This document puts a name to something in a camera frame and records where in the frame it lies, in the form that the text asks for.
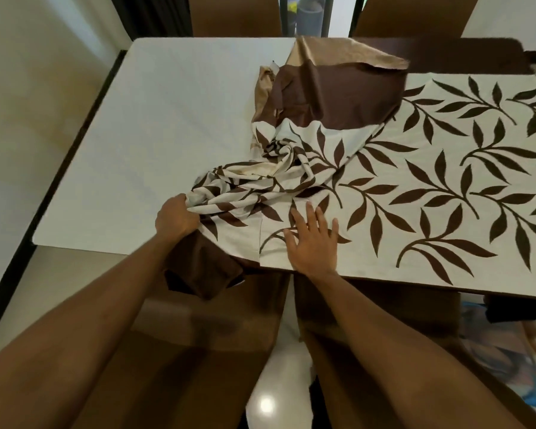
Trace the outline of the person's right hand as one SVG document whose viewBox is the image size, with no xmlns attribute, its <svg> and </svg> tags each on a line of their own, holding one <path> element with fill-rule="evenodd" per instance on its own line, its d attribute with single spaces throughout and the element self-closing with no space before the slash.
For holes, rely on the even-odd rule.
<svg viewBox="0 0 536 429">
<path fill-rule="evenodd" d="M 337 246 L 330 241 L 330 229 L 328 221 L 320 208 L 320 235 L 310 237 L 306 226 L 306 216 L 302 216 L 298 210 L 293 209 L 293 219 L 296 231 L 293 232 L 299 242 L 299 259 L 289 260 L 293 269 L 313 282 L 327 281 L 338 276 L 336 271 Z"/>
</svg>

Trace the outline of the person's left hand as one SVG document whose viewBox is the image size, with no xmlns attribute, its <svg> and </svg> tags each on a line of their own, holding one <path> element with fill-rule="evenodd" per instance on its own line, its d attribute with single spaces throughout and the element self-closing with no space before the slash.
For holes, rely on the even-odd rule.
<svg viewBox="0 0 536 429">
<path fill-rule="evenodd" d="M 182 229 L 182 195 L 169 198 L 157 213 L 155 229 L 158 239 L 177 243 L 196 231 Z"/>
</svg>

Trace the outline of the cream brown leaf print cloth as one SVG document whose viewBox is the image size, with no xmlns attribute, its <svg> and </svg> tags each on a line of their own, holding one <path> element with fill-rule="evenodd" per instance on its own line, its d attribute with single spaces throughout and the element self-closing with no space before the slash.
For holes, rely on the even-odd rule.
<svg viewBox="0 0 536 429">
<path fill-rule="evenodd" d="M 291 270 L 284 229 L 313 202 L 339 219 L 357 282 L 498 293 L 490 322 L 536 320 L 536 76 L 512 38 L 299 38 L 257 82 L 251 157 L 197 178 L 201 227 L 167 260 L 170 291 L 211 300 Z"/>
</svg>

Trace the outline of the person's left forearm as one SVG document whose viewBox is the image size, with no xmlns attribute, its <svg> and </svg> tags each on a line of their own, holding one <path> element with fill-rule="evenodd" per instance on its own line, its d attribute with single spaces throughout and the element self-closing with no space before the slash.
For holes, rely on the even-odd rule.
<svg viewBox="0 0 536 429">
<path fill-rule="evenodd" d="M 0 351 L 0 429 L 66 429 L 191 231 L 160 231 Z"/>
</svg>

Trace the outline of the person's right forearm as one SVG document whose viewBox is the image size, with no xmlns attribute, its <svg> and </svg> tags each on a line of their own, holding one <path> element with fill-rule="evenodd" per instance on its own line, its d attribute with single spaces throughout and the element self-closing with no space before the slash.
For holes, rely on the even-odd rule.
<svg viewBox="0 0 536 429">
<path fill-rule="evenodd" d="M 407 429 L 526 429 L 457 359 L 330 268 L 303 271 Z"/>
</svg>

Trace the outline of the brown chair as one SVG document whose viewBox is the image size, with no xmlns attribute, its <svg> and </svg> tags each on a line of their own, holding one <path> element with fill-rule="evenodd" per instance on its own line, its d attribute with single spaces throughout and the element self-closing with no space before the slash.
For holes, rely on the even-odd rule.
<svg viewBox="0 0 536 429">
<path fill-rule="evenodd" d="M 248 274 L 209 301 L 158 279 L 71 429 L 237 429 L 290 278 Z"/>
<path fill-rule="evenodd" d="M 282 37 L 278 0 L 188 0 L 193 36 Z"/>
<path fill-rule="evenodd" d="M 478 0 L 366 0 L 352 36 L 461 37 Z"/>
<path fill-rule="evenodd" d="M 442 346 L 526 429 L 536 429 L 536 411 L 469 356 L 459 342 L 458 292 L 365 280 L 350 282 L 379 307 Z M 349 349 L 343 330 L 315 286 L 305 276 L 295 274 L 294 293 L 300 332 L 315 371 L 315 381 L 309 388 L 311 429 L 406 429 Z"/>
</svg>

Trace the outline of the grey pot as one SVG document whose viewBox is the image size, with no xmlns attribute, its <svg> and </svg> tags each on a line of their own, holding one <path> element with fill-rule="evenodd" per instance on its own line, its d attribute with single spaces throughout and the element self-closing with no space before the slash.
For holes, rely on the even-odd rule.
<svg viewBox="0 0 536 429">
<path fill-rule="evenodd" d="M 325 0 L 299 0 L 297 4 L 296 34 L 320 37 Z"/>
</svg>

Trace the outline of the dark curtain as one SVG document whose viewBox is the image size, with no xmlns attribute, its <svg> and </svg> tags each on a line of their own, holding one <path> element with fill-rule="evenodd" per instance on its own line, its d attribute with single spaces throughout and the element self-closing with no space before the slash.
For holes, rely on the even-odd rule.
<svg viewBox="0 0 536 429">
<path fill-rule="evenodd" d="M 111 0 L 132 41 L 193 37 L 188 0 Z"/>
</svg>

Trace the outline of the blue patterned fabric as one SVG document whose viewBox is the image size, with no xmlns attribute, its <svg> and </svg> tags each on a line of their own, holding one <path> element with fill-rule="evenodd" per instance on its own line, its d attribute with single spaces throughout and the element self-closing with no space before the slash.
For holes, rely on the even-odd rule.
<svg viewBox="0 0 536 429">
<path fill-rule="evenodd" d="M 536 353 L 522 322 L 491 323 L 484 305 L 462 301 L 458 334 L 479 365 L 536 408 Z"/>
</svg>

